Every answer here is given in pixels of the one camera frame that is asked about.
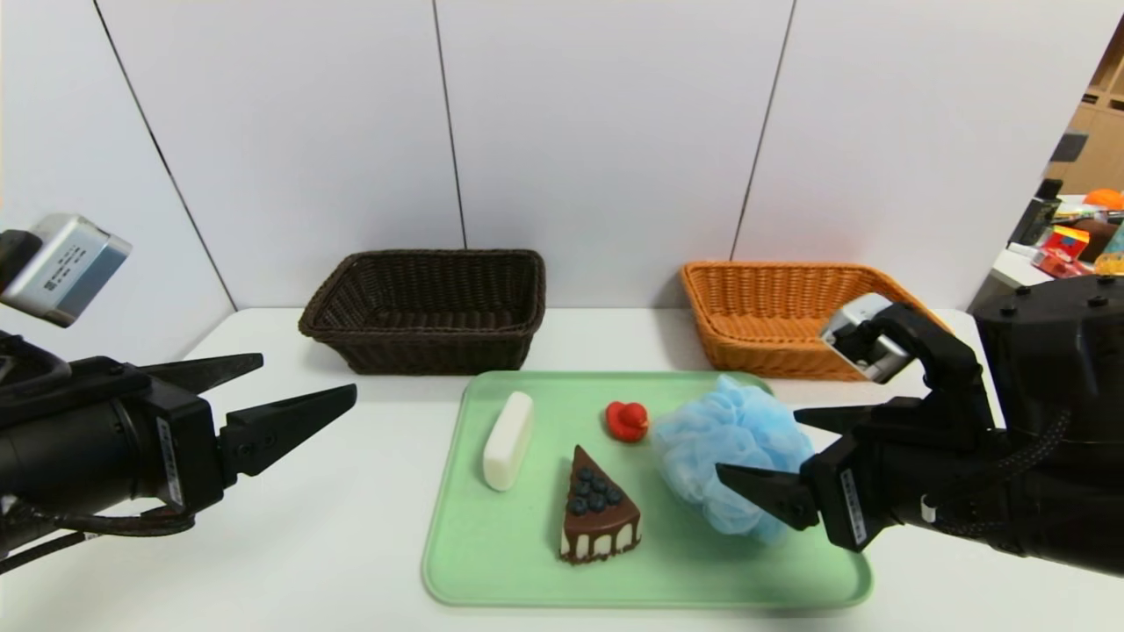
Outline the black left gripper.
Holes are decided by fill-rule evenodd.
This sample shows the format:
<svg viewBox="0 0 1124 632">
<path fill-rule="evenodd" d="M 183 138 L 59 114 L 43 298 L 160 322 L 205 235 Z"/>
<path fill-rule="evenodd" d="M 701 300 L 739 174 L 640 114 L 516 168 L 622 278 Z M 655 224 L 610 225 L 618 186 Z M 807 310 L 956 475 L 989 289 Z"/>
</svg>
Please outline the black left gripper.
<svg viewBox="0 0 1124 632">
<path fill-rule="evenodd" d="M 212 408 L 192 392 L 263 365 L 261 353 L 201 356 L 139 367 L 161 383 L 137 391 L 53 392 L 4 404 L 3 494 L 67 514 L 130 499 L 185 512 L 209 507 L 223 499 L 226 478 L 261 475 L 357 401 L 357 386 L 346 383 L 233 410 L 218 449 Z"/>
</svg>

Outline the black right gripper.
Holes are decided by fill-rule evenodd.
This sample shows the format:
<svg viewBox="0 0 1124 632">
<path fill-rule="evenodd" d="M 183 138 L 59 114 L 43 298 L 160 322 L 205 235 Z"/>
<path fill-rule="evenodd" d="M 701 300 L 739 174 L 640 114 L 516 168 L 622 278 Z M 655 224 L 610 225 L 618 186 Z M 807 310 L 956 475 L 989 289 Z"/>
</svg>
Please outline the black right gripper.
<svg viewBox="0 0 1124 632">
<path fill-rule="evenodd" d="M 718 463 L 720 484 L 790 529 L 817 527 L 821 515 L 831 543 L 855 551 L 897 525 L 1004 545 L 997 489 L 940 507 L 932 521 L 922 508 L 925 496 L 984 470 L 996 455 L 985 396 L 895 397 L 879 405 L 805 407 L 794 417 L 839 440 L 812 455 L 800 475 Z"/>
</svg>

